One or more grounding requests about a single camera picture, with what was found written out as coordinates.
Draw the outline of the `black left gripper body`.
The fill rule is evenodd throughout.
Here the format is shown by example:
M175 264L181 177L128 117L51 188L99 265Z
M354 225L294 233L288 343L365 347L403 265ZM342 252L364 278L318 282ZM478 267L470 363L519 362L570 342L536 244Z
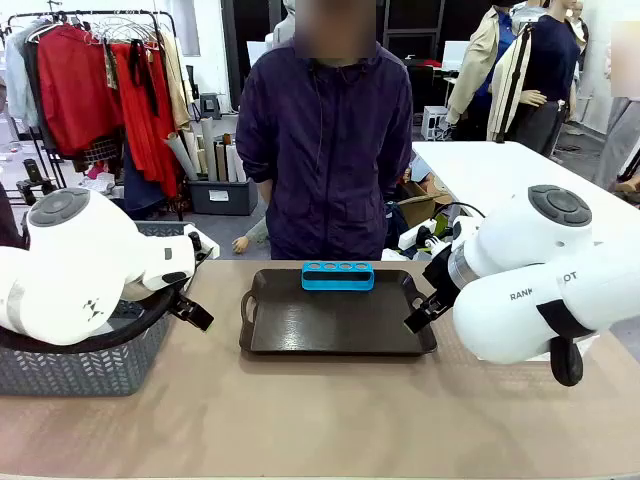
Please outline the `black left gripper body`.
M197 312L197 304L186 297L181 290L174 289L167 311L176 317L193 317Z

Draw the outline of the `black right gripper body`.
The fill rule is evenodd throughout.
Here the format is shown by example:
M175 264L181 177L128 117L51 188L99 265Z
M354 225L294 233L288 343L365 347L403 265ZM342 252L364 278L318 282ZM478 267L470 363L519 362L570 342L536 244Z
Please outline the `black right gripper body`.
M459 265L457 255L451 247L446 247L435 255L425 267L424 278L433 288L427 298L429 303L454 303L460 291L466 285L464 278L465 260Z

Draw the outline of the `grey plastic basket with label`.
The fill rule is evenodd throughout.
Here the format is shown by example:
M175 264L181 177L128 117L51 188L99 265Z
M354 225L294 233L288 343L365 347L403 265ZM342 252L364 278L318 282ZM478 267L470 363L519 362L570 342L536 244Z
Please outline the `grey plastic basket with label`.
M192 222L180 221L135 221L138 234L133 238L138 240L141 236L146 237L176 237L187 235L194 227Z

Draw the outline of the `brown cardboard box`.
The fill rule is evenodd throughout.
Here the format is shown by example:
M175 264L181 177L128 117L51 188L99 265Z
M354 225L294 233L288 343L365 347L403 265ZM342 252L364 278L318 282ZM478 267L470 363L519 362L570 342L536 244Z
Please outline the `brown cardboard box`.
M409 227L415 227L430 218L436 208L448 204L452 198L433 176L416 183L410 181L400 186L402 199L398 206Z

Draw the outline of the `dark brown serving tray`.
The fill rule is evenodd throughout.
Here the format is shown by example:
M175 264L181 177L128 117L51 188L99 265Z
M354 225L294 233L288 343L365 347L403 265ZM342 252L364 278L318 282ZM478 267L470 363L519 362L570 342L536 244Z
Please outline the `dark brown serving tray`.
M239 345L253 354L422 356L437 349L432 329L404 324L424 296L403 270L377 270L372 290L307 291L301 272L263 269L241 301Z

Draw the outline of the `blue test tube rack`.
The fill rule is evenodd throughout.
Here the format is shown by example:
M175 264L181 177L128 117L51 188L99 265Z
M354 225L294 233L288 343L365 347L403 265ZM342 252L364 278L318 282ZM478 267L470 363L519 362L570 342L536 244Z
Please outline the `blue test tube rack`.
M374 282L374 269L365 262L307 262L301 270L301 285L307 291L367 292Z

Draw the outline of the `grey storage bin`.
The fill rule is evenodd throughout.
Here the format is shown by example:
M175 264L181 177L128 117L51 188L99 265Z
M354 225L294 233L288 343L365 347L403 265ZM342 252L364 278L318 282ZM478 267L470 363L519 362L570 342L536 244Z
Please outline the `grey storage bin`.
M258 203L256 184L246 182L189 181L193 211L200 215L249 216Z

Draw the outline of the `white side table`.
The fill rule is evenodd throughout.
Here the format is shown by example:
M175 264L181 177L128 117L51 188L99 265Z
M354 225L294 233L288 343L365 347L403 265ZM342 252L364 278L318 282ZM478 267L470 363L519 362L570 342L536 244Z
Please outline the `white side table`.
M412 148L452 199L484 214L532 185L557 185L587 202L595 240L640 247L639 209L519 143L415 141Z

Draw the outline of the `large grey plastic basket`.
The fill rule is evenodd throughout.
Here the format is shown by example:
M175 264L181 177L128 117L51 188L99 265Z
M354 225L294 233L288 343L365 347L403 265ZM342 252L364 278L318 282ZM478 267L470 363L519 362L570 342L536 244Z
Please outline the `large grey plastic basket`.
M0 327L0 396L117 397L136 393L169 327L172 293L121 301L107 333L50 345Z

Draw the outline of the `grey paper roll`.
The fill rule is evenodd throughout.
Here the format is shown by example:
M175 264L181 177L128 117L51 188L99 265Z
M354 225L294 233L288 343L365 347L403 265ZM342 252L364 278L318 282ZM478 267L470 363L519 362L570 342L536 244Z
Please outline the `grey paper roll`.
M215 155L213 119L203 118L200 124L201 124L203 141L204 141L208 180L210 182L216 182L218 180L218 175L217 175L217 165L216 165L216 155Z

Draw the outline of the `white computer case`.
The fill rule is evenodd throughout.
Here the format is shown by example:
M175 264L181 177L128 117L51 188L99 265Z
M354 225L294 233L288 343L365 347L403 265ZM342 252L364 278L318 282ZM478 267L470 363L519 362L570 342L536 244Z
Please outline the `white computer case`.
M444 141L448 135L448 110L445 106L425 106L423 110L421 135L425 141Z

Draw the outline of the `person in purple jacket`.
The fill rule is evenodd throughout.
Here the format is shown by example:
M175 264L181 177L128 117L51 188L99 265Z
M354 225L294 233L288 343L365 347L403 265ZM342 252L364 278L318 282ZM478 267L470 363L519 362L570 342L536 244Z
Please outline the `person in purple jacket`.
M404 63L376 39L376 0L296 0L295 34L252 66L236 149L275 260L377 261L386 199L412 156Z

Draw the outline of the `red dress on hanger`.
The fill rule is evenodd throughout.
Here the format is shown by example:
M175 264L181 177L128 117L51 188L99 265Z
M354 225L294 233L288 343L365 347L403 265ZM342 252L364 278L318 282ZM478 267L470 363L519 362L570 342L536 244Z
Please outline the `red dress on hanger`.
M178 194L180 168L166 143L175 125L161 54L139 40L112 44L110 50L135 168L173 199Z

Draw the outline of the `mannequin in beige coat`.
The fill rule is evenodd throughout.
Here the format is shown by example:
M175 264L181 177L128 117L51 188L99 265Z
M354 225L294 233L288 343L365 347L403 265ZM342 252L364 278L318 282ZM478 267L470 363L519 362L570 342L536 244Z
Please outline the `mannequin in beige coat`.
M446 121L454 141L486 138L492 94L489 87L497 61L515 39L511 10L518 0L492 0L471 35L454 88Z

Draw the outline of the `mannequin in navy top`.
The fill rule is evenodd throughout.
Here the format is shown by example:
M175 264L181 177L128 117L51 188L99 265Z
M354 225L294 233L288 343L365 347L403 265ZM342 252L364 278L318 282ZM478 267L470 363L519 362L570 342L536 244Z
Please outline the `mannequin in navy top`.
M549 157L562 124L575 106L580 47L567 12L581 0L550 0L533 25L531 50L510 138Z

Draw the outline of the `red jacket on hanger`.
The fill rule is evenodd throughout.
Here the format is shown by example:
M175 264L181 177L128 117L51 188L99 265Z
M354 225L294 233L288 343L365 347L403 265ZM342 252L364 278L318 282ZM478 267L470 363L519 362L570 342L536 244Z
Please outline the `red jacket on hanger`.
M75 155L124 125L119 96L107 85L104 49L88 44L85 36L73 26L58 26L37 46L44 119L64 155Z

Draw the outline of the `black metal clothes rack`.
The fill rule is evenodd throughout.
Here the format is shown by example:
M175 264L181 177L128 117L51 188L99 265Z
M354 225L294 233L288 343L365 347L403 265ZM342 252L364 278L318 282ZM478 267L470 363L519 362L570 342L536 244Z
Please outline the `black metal clothes rack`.
M190 115L175 30L162 25L162 16L160 12L148 10L28 12L10 17L6 27L0 28L5 63L0 80L4 83L11 117L26 127L52 164L64 160L72 162L75 171L83 177L82 185L105 194L135 219L144 219L156 211L181 213L184 209L186 170L180 166L171 144L181 141L180 131L189 124ZM89 148L75 155L64 155L58 151L44 119L37 46L41 37L63 25L85 32L88 44L103 47L107 85L119 96L121 109L115 59L110 46L139 40L146 47L160 52L175 125L175 132L170 134L166 143L180 168L175 198L165 197L158 185L145 180L136 170L124 125L112 134L94 140Z

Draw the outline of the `mannequin in grey hoodie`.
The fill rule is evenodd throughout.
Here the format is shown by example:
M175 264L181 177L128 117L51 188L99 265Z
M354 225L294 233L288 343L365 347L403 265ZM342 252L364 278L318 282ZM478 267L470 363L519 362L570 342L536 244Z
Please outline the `mannequin in grey hoodie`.
M282 4L286 17L274 27L271 43L273 49L289 42L295 34L296 0L282 0Z

